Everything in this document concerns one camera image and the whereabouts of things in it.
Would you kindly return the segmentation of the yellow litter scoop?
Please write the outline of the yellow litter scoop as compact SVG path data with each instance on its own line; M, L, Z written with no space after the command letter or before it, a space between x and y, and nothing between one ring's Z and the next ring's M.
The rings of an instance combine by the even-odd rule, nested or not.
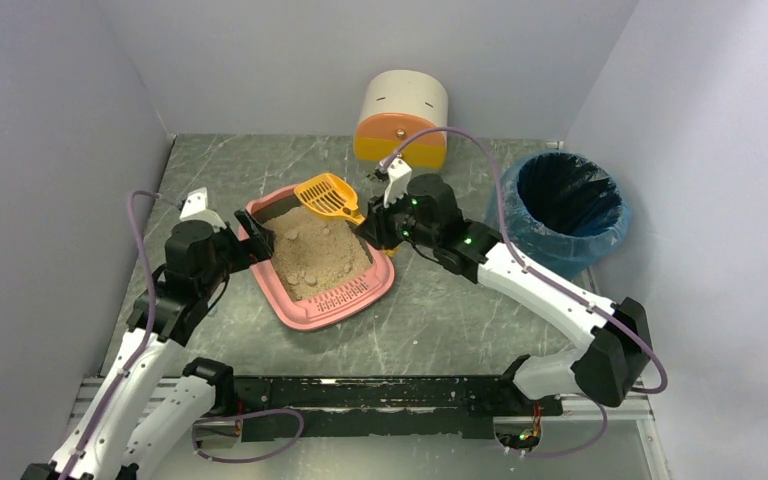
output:
M375 173L374 177L383 180L386 175ZM294 194L312 213L351 223L353 232L374 249L388 256L393 256L399 249L400 240L387 233L384 194L372 197L367 203L366 214L362 214L355 190L332 173L322 173L296 185Z

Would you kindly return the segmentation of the pink cat litter box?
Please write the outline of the pink cat litter box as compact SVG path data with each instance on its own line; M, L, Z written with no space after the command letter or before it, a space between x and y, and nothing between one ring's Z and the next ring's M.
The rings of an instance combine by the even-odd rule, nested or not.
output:
M299 206L303 207L290 185L250 201L246 210L266 226L268 220ZM395 281L393 262L355 237L367 248L371 267L346 284L309 299L294 301L290 298L273 268L272 259L252 267L258 287L285 326L298 331L313 331L336 324L371 306L390 290Z

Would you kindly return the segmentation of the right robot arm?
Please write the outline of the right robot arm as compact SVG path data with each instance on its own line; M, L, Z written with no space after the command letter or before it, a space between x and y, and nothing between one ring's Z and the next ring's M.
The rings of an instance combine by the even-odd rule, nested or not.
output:
M356 233L388 250L407 243L429 249L446 271L500 292L537 314L573 345L548 356L526 355L507 375L530 400L582 394L618 407L650 361L653 351L644 306L627 297L615 302L576 286L517 248L502 234L463 216L454 190L437 174L422 174L372 197Z

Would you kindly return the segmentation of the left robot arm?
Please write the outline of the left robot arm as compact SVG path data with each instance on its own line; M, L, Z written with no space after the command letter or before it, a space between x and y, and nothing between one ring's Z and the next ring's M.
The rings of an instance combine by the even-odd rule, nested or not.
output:
M25 479L148 479L178 436L205 414L238 405L232 367L206 358L186 366L175 393L144 412L167 365L187 344L230 276L270 259L274 233L246 210L238 238L217 213L184 217L165 243L165 262L149 275L101 389L78 425L46 463Z

